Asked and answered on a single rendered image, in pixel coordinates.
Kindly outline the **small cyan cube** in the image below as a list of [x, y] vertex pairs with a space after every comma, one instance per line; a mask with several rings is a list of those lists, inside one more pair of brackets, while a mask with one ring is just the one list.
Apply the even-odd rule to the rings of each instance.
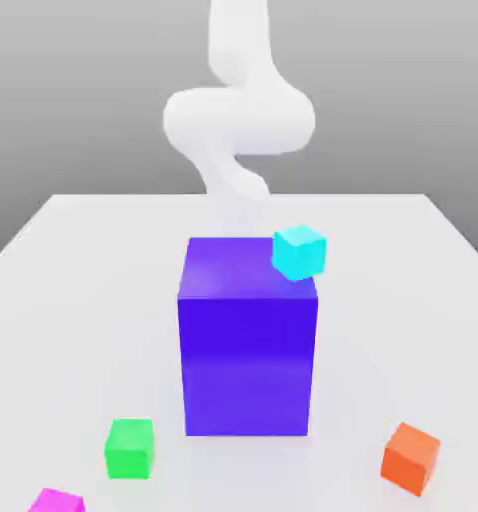
[[327, 238], [306, 225], [273, 235], [272, 265], [290, 281], [301, 281], [325, 270]]

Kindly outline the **small green cube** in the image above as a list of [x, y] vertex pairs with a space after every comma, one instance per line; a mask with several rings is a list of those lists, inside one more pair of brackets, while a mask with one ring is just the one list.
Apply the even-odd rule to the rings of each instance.
[[151, 419], [113, 420], [104, 447], [110, 479], [149, 479], [154, 454], [155, 437]]

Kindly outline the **small orange cube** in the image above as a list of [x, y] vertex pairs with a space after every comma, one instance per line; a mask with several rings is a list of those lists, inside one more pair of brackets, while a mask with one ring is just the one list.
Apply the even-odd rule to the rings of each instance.
[[400, 423], [385, 445], [381, 477], [420, 497], [435, 469], [440, 446], [434, 436]]

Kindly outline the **small magenta cube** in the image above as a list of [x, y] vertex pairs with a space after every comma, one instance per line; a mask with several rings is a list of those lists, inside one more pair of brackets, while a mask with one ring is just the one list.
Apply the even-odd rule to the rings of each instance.
[[82, 496], [44, 488], [28, 512], [86, 512]]

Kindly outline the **large purple box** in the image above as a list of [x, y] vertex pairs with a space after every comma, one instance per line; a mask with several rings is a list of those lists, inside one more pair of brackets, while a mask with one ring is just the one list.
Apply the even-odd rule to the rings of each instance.
[[271, 259], [269, 238], [188, 241], [177, 307], [189, 436], [308, 432], [317, 290]]

